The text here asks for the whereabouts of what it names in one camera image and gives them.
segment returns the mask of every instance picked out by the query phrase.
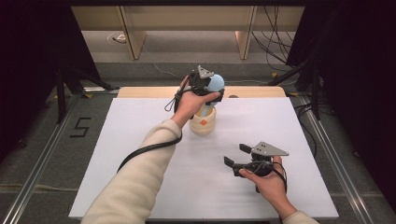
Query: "wooden edge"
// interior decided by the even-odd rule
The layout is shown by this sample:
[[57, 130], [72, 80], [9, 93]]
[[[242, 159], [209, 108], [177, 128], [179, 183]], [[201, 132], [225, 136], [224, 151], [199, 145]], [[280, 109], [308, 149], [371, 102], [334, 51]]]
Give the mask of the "wooden edge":
[[[178, 87], [122, 87], [118, 98], [173, 98]], [[226, 86], [224, 97], [286, 97], [281, 87]]]

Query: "white table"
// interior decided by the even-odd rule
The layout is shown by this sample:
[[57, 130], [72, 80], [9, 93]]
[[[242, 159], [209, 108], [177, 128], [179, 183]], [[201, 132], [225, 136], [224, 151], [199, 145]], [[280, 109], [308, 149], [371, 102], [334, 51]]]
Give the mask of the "white table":
[[[171, 117], [171, 112], [163, 110], [170, 100], [113, 100], [70, 217], [82, 218], [149, 129]], [[177, 145], [149, 220], [277, 218], [254, 184], [233, 176], [223, 163], [224, 156], [249, 162], [250, 155], [238, 145], [253, 147], [260, 141], [289, 152], [283, 158], [288, 195], [298, 209], [315, 218], [338, 217], [289, 98], [225, 98], [216, 109], [217, 127], [210, 135], [197, 135], [188, 125], [184, 127], [183, 140]]]

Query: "hand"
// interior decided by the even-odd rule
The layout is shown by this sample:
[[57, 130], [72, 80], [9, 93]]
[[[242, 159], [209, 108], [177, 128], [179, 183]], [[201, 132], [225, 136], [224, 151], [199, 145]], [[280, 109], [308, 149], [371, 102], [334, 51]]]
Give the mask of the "hand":
[[219, 92], [212, 92], [205, 96], [195, 95], [192, 91], [184, 92], [178, 103], [177, 112], [172, 117], [172, 120], [180, 127], [180, 129], [183, 128], [187, 121], [199, 111], [204, 103], [212, 101], [219, 96]]
[[[282, 159], [279, 156], [274, 156], [273, 162], [274, 168], [283, 174], [283, 169], [279, 165], [282, 164]], [[257, 176], [245, 169], [241, 169], [239, 173], [256, 184], [262, 197], [275, 208], [282, 219], [297, 211], [289, 202], [283, 180], [276, 173], [271, 172], [267, 176]]]

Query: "white sleeve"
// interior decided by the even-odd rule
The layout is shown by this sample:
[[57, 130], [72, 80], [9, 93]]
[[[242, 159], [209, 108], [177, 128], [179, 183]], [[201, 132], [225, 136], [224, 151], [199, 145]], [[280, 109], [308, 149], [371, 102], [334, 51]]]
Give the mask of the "white sleeve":
[[312, 217], [301, 211], [297, 211], [283, 220], [283, 224], [318, 224]]
[[[151, 129], [140, 147], [180, 136], [180, 128], [169, 119]], [[81, 223], [144, 224], [175, 148], [172, 145], [154, 149], [128, 161], [97, 196]]]

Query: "person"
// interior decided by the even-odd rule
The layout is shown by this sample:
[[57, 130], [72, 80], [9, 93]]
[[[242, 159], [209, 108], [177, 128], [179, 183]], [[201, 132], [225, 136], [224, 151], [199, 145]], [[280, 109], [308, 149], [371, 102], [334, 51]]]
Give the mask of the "person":
[[[172, 118], [153, 127], [140, 147], [179, 138], [181, 129], [191, 116], [204, 103], [217, 97], [218, 92], [206, 96], [197, 96], [191, 91], [184, 92], [176, 113]], [[175, 149], [176, 145], [154, 149], [126, 162], [92, 202], [81, 223], [144, 224], [155, 204], [164, 173]], [[274, 160], [281, 163], [279, 157], [274, 157]], [[269, 174], [261, 178], [246, 170], [241, 170], [240, 173], [258, 186], [262, 196], [275, 208], [284, 223], [317, 223], [291, 205], [278, 176]]]

